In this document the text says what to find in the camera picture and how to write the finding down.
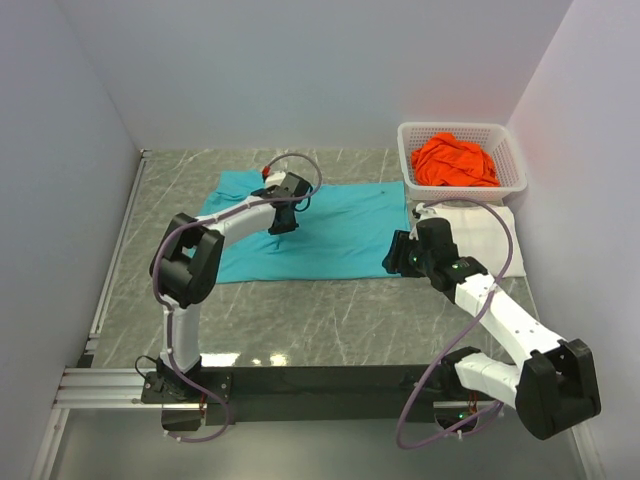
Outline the turquoise t shirt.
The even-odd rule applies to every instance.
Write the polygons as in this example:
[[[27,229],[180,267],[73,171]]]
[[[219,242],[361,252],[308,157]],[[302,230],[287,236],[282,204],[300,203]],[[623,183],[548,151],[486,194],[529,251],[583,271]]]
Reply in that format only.
[[[323,185],[296,221],[226,248],[217,282],[383,278],[394,232],[410,229],[401,182]]]

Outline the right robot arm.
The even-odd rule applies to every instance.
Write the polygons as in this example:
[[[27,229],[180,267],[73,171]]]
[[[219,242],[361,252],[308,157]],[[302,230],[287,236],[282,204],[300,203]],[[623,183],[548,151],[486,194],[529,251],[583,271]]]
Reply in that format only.
[[[591,349],[541,325],[498,285],[475,258],[459,254],[450,223],[425,218],[415,232],[397,230],[382,262],[403,277],[426,277],[434,289],[472,315],[511,358],[505,364],[474,348],[447,346],[415,383],[400,419],[405,421],[436,370],[444,395],[485,394],[513,408],[524,427],[548,439],[600,414],[602,406]]]

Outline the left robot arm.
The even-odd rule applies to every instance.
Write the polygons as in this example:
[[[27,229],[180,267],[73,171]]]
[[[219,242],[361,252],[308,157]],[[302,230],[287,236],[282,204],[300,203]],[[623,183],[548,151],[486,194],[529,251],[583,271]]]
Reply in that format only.
[[[264,186],[214,214],[171,220],[150,266],[162,306],[164,338],[156,375],[176,401],[204,393],[198,343],[200,304],[216,285],[225,249],[258,232],[280,235],[298,227],[297,205],[317,189],[288,172],[263,171]]]

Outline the folded white t shirt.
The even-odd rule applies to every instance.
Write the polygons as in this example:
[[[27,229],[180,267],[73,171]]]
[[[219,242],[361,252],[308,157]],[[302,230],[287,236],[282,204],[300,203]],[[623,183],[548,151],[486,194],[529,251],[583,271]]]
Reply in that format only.
[[[440,217],[449,221],[453,241],[458,247],[459,254],[475,258],[493,276],[497,276],[508,254],[507,236],[498,220],[480,206],[438,205],[431,207],[436,209]],[[506,206],[492,206],[492,209],[507,225],[513,241],[511,262],[503,277],[525,277],[523,257],[516,235],[515,217]]]

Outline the orange t shirt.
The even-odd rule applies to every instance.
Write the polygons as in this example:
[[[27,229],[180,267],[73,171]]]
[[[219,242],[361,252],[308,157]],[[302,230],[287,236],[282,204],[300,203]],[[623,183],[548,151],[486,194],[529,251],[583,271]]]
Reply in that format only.
[[[414,177],[421,186],[500,187],[491,156],[473,142],[452,133],[434,135],[410,156]]]

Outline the white plastic laundry basket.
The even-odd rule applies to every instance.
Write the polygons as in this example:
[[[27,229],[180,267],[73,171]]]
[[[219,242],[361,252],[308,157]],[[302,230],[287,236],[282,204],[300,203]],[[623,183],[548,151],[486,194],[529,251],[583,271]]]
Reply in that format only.
[[[457,140],[481,147],[496,167],[496,187],[454,187],[420,185],[411,165],[411,154],[434,135],[451,133]],[[492,123],[469,122],[405,122],[397,129],[400,168],[409,197],[416,201],[434,201],[453,198],[471,198],[484,202],[503,200],[519,193],[527,186],[524,160],[511,133],[503,126]]]

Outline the black base crossbar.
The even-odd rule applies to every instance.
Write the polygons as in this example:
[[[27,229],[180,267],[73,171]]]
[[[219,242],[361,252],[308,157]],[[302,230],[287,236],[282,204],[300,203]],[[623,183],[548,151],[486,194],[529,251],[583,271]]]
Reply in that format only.
[[[320,367],[197,367],[188,378],[215,400],[161,366],[144,380],[141,402],[164,407],[194,404],[208,426],[232,421],[395,419],[424,365]]]

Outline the aluminium rail frame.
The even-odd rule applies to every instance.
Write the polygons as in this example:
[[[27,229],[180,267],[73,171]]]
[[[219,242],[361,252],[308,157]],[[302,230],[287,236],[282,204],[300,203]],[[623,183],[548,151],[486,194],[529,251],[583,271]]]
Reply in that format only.
[[[133,361],[133,353],[156,353],[160,345],[160,337],[149,337],[149,342],[141,347],[140,339],[134,342],[133,334],[151,332],[151,324],[157,330],[162,327],[158,318],[152,322],[149,301],[142,302],[142,294],[149,293],[148,273],[142,262],[148,258],[142,255],[150,255],[153,250],[143,236],[158,233],[160,224],[155,222],[154,215],[167,214],[167,208],[172,207],[173,200],[180,200],[184,207],[198,206],[205,198],[205,194],[217,184],[219,173],[227,168],[244,170],[247,166],[253,168],[259,166],[258,160],[269,160],[275,150],[249,149],[249,150],[143,150],[141,160],[137,167],[136,177],[129,195],[125,210],[125,216],[120,229],[119,237],[114,250],[113,258],[104,281],[101,296],[96,307],[93,324],[91,326],[87,345],[81,358],[78,360],[78,368],[67,368],[60,381],[58,391],[52,406],[52,414],[47,427],[45,439],[42,442],[36,465],[32,472],[32,479],[90,479],[94,476],[90,473],[98,473],[97,479],[186,479],[187,473],[169,473],[168,467],[162,466],[158,470],[158,476],[152,474],[151,466],[159,466],[161,460],[168,460],[169,466],[193,467],[198,455],[191,455],[191,450],[186,453],[191,455],[187,460],[178,460],[177,453],[163,452],[170,445],[178,442],[169,439],[161,440],[160,429],[161,413],[164,411],[178,411],[182,417],[195,418],[193,411],[198,410],[199,404],[143,404],[140,400],[142,391],[146,390],[144,380],[133,368],[98,368],[101,361],[96,361],[96,353],[99,357],[107,359],[109,365],[124,365],[124,360]],[[400,167],[397,166],[397,152],[395,150],[310,150],[308,154],[319,158],[319,163],[331,182],[362,183],[378,181],[395,181],[401,177]],[[146,430],[143,433],[142,426],[133,427],[127,425],[106,424],[103,430],[88,431],[96,433],[91,438],[97,440],[82,440],[80,430],[77,432],[75,422],[82,412],[97,415],[99,412],[110,414],[109,418],[116,418],[117,412],[135,413],[138,416],[155,412],[155,416],[146,415],[144,419],[154,420],[145,423]],[[478,434],[471,440],[478,439],[480,447],[496,446],[497,453],[506,455],[507,447],[515,447],[522,444],[525,453],[537,455],[535,458],[524,457],[524,453],[515,453],[513,458],[515,473],[526,473],[527,479],[606,479],[604,470],[600,464],[598,452],[593,443],[592,432],[588,424],[574,427],[569,433],[563,433],[556,440],[542,443],[534,440],[524,433],[522,428],[516,428],[515,414],[503,410],[496,420],[489,426],[488,433]],[[304,433],[314,432],[331,434],[326,438],[344,440],[340,445],[350,446],[347,433],[357,433],[356,427],[393,427],[387,420],[356,420],[347,423],[340,421],[311,421],[311,422],[284,422],[249,424],[248,430],[242,430],[241,434],[247,434],[249,430],[258,433],[267,431],[262,427],[274,427],[275,433],[283,433],[278,441],[292,440],[291,447],[297,447],[299,438]],[[312,433],[311,440],[320,440],[320,433]],[[138,477],[133,467],[142,465],[143,453],[133,453],[133,447],[146,447],[151,441],[159,446],[151,447],[151,453],[159,453],[159,457],[153,460],[153,455],[145,456],[142,474]]]

